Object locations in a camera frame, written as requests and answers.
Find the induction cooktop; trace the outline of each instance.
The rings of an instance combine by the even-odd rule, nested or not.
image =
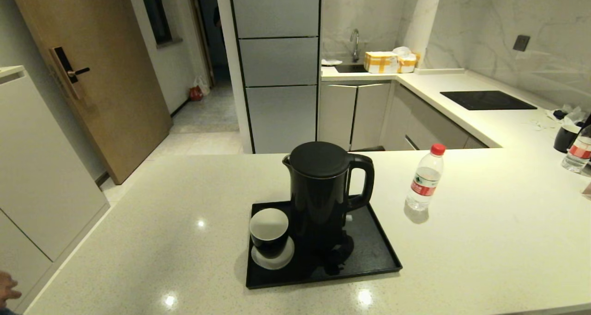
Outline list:
[[[470,111],[488,109],[537,109],[526,102],[501,91],[448,91],[441,92],[460,106]]]

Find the faucet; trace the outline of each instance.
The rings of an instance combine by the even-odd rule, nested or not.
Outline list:
[[[353,48],[353,62],[359,61],[359,30],[353,29],[353,33],[351,33],[351,40],[353,41],[353,37],[355,37],[355,47]]]

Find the black kettle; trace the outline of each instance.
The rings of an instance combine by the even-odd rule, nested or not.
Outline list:
[[[340,146],[309,142],[283,159],[291,175],[290,235],[298,247],[329,252],[343,242],[346,213],[369,203],[374,164],[369,157],[347,153]],[[363,193],[349,199],[351,170],[365,171]]]

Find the water bottle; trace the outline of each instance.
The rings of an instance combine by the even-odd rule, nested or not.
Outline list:
[[[414,179],[408,191],[406,203],[414,210],[422,211],[429,206],[431,197],[443,173],[445,145],[434,144],[431,152],[418,163]]]
[[[562,166],[572,172],[580,173],[591,158],[591,125],[581,130],[562,161]]]

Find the saucer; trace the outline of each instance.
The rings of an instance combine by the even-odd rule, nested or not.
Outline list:
[[[283,252],[276,258],[262,256],[255,246],[251,249],[251,256],[253,257],[253,261],[260,267],[268,270],[279,270],[289,264],[295,252],[296,246],[294,245],[294,241],[291,237],[287,237],[287,243],[285,244],[285,248],[283,248]]]

